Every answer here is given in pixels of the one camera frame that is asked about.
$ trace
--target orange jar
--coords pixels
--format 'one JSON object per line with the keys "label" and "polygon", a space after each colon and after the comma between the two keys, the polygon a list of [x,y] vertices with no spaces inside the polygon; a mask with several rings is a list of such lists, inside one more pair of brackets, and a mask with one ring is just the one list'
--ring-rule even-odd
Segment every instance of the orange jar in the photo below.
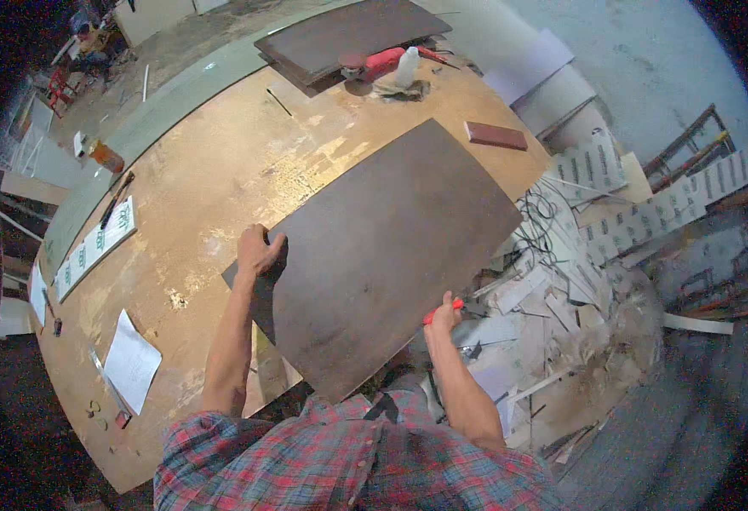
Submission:
{"label": "orange jar", "polygon": [[123,158],[121,158],[121,155],[104,145],[99,139],[90,144],[88,155],[114,174],[123,172]]}

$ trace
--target red angle grinder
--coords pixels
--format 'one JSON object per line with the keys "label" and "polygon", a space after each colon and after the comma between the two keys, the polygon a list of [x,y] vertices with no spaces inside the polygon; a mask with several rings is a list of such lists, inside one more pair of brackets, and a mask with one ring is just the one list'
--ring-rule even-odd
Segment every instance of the red angle grinder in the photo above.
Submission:
{"label": "red angle grinder", "polygon": [[[440,64],[459,69],[450,64],[445,57],[431,52],[424,46],[417,46],[416,49],[419,50],[420,56],[426,59],[435,60]],[[377,78],[396,70],[399,66],[399,57],[404,54],[405,48],[397,46],[370,56],[343,55],[339,57],[339,64],[343,67],[340,72],[349,80],[373,82]]]}

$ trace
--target metal rack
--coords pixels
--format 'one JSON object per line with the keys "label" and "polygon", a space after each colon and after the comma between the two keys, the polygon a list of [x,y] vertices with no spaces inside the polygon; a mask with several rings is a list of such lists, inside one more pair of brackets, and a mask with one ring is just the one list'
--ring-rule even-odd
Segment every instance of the metal rack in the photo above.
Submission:
{"label": "metal rack", "polygon": [[[717,135],[711,139],[706,133],[706,123],[713,120],[717,126]],[[681,151],[688,150],[691,157],[682,165],[673,169],[671,161]],[[735,151],[734,142],[728,133],[723,119],[717,114],[715,104],[712,103],[702,114],[677,137],[665,150],[655,159],[645,165],[644,173],[653,191],[666,188],[679,177],[694,172],[714,161],[716,158],[726,156]]]}

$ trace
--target scrap pile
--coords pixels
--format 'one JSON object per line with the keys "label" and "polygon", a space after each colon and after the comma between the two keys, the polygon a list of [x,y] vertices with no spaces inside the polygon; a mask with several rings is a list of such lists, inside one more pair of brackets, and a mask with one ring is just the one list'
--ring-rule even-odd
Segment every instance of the scrap pile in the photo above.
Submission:
{"label": "scrap pile", "polygon": [[468,290],[473,319],[455,331],[508,446],[557,464],[646,381],[664,327],[730,333],[731,324],[665,315],[634,265],[748,185],[747,148],[653,193],[602,119],[582,129],[516,203],[524,222]]}

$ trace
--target person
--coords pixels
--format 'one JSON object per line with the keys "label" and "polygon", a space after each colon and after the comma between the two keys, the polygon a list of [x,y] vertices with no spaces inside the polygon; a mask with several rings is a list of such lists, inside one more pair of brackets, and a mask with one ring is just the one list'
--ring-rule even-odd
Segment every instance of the person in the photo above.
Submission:
{"label": "person", "polygon": [[113,58],[113,55],[106,51],[110,34],[85,22],[78,28],[75,36],[79,39],[79,70],[86,73],[91,69],[97,69],[104,83],[108,83]]}
{"label": "person", "polygon": [[468,372],[450,332],[461,320],[450,291],[424,327],[450,427],[435,424],[407,374],[371,405],[331,406],[310,395],[273,426],[242,419],[251,359],[255,279],[285,240],[259,224],[241,235],[232,294],[209,348],[201,409],[171,426],[154,479],[156,509],[559,508],[553,482],[530,455],[508,449],[496,406]]}

